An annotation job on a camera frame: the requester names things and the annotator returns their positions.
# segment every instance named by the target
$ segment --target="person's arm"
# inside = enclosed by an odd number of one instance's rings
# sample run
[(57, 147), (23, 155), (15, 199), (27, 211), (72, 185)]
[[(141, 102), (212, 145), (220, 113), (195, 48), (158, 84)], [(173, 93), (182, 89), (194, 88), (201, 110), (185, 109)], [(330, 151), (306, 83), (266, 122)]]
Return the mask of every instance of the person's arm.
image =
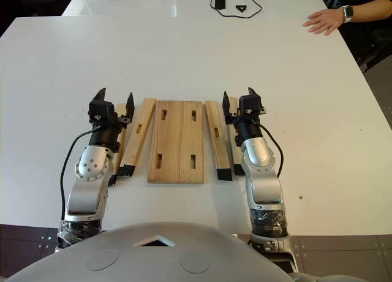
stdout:
[[(385, 20), (392, 15), (392, 2), (390, 0), (374, 0), (362, 5), (353, 6), (354, 16), (351, 22), (364, 23), (367, 21)], [(309, 21), (304, 26), (311, 26), (309, 32), (325, 35), (331, 34), (340, 27), (344, 21), (343, 9), (325, 9), (308, 16)]]

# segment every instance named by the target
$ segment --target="wooden plank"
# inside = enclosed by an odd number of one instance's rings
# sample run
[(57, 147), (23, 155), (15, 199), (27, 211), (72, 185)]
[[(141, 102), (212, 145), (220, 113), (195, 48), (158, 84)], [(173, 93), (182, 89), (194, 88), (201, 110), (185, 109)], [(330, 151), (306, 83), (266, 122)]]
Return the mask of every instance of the wooden plank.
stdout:
[(139, 116), (137, 117), (119, 164), (119, 177), (131, 177), (134, 174), (156, 103), (157, 99), (155, 98), (145, 98), (143, 100)]
[(226, 149), (221, 113), (216, 101), (206, 101), (209, 134), (213, 144), (216, 172), (219, 180), (232, 181), (232, 170)]
[(149, 157), (151, 183), (203, 183), (203, 105), (159, 101)]
[[(237, 113), (238, 98), (229, 97), (228, 101), (230, 103), (230, 113)], [(237, 130), (234, 128), (233, 124), (229, 124), (227, 127), (228, 127), (228, 136), (230, 138), (230, 146), (232, 148), (234, 174), (236, 174), (237, 176), (245, 176), (244, 170), (241, 167), (241, 160), (243, 157), (243, 153), (241, 151), (241, 147), (238, 147), (235, 143), (235, 136), (238, 135)]]
[[(118, 116), (126, 115), (127, 114), (126, 103), (117, 104), (115, 107), (115, 112), (117, 113)], [(118, 167), (120, 166), (121, 158), (123, 156), (126, 134), (127, 134), (127, 129), (122, 129), (120, 134), (118, 134), (120, 147), (118, 149), (118, 152), (113, 155), (112, 162), (115, 169), (113, 170), (113, 175), (109, 180), (109, 184), (108, 184), (109, 186), (116, 184)]]

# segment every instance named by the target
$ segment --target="black cable cord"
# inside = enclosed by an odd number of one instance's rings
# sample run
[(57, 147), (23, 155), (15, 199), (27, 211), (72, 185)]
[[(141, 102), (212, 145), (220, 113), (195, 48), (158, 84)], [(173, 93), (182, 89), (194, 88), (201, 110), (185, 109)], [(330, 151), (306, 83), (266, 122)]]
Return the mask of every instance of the black cable cord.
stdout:
[(88, 135), (90, 133), (93, 133), (97, 130), (99, 130), (100, 127), (92, 129), (88, 132), (84, 132), (82, 134), (80, 134), (78, 137), (75, 138), (75, 140), (72, 142), (71, 147), (69, 148), (66, 160), (64, 161), (64, 165), (62, 166), (62, 170), (61, 170), (61, 175), (60, 175), (60, 191), (61, 191), (61, 220), (64, 220), (65, 214), (66, 214), (66, 197), (64, 195), (64, 183), (63, 183), (63, 178), (64, 178), (64, 172), (66, 171), (66, 166), (67, 166), (67, 162), (69, 159), (69, 156), (71, 155), (72, 149), (74, 148), (77, 140), (79, 140), (80, 138), (82, 138), (84, 135)]
[(260, 9), (259, 9), (258, 11), (256, 11), (255, 13), (253, 13), (252, 15), (248, 16), (248, 17), (242, 17), (242, 16), (239, 16), (239, 15), (224, 15), (222, 12), (219, 11), (219, 9), (216, 9), (216, 8), (213, 6), (213, 0), (211, 0), (211, 2), (209, 3), (209, 6), (211, 6), (212, 9), (218, 11), (218, 13), (219, 13), (220, 15), (222, 15), (223, 17), (252, 18), (252, 17), (254, 17), (256, 14), (258, 14), (260, 11), (262, 11), (262, 9), (263, 9), (263, 7), (262, 7), (259, 3), (257, 3), (257, 2), (254, 1), (254, 0), (252, 0), (252, 1), (253, 1), (254, 4), (256, 4), (257, 6), (259, 6)]
[(283, 161), (284, 161), (284, 157), (283, 157), (283, 151), (281, 149), (281, 147), (279, 146), (279, 144), (276, 142), (276, 140), (274, 139), (274, 137), (271, 135), (271, 133), (269, 132), (269, 130), (267, 130), (266, 127), (264, 127), (262, 124), (252, 120), (252, 122), (256, 125), (259, 126), (260, 128), (262, 128), (267, 135), (271, 138), (272, 142), (274, 142), (275, 146), (277, 147), (277, 149), (279, 150), (279, 153), (281, 154), (281, 163), (279, 164), (279, 170), (277, 171), (277, 177), (279, 178), (279, 176), (281, 175), (282, 172), (282, 168), (283, 168)]

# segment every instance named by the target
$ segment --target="black end cap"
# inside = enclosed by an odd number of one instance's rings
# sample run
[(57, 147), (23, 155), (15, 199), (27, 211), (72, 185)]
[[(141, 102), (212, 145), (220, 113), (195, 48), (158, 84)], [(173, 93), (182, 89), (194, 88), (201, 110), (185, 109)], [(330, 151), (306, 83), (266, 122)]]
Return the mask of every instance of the black end cap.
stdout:
[(231, 169), (216, 169), (218, 180), (222, 181), (233, 181)]
[(108, 186), (110, 187), (110, 186), (115, 185), (116, 184), (116, 180), (117, 180), (117, 175), (112, 175), (110, 177), (110, 179), (109, 179)]
[(243, 170), (243, 167), (241, 167), (241, 164), (234, 165), (234, 174), (237, 176), (245, 176), (245, 172)]
[(118, 168), (117, 176), (119, 177), (132, 177), (134, 174), (135, 166), (128, 166), (125, 164), (123, 167)]

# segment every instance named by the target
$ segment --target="white desk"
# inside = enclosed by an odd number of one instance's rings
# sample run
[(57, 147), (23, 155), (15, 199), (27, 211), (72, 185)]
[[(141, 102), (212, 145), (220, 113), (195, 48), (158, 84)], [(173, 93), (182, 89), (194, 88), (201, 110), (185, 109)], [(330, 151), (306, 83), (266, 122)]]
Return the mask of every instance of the white desk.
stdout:
[[(133, 91), (139, 107), (144, 97), (221, 101), (224, 90), (240, 96), (252, 86), (285, 153), (290, 232), (392, 233), (391, 129), (341, 36), (309, 34), (303, 14), (17, 19), (0, 39), (0, 221), (58, 225), (62, 163), (89, 129), (88, 102), (99, 88), (114, 104)], [(150, 130), (134, 176), (110, 188), (104, 228), (174, 220), (249, 232), (244, 180), (216, 181), (206, 120), (204, 136), (204, 185), (151, 185)], [(87, 141), (70, 158), (66, 195)]]
[[(72, 0), (64, 11), (64, 16), (71, 15), (113, 15), (162, 17), (206, 17), (222, 18), (210, 8), (211, 0)], [(263, 7), (257, 15), (262, 19), (305, 18), (311, 13), (325, 8), (322, 0), (256, 0)], [(236, 5), (248, 5), (244, 13)], [(223, 14), (251, 15), (258, 7), (251, 0), (226, 0)]]

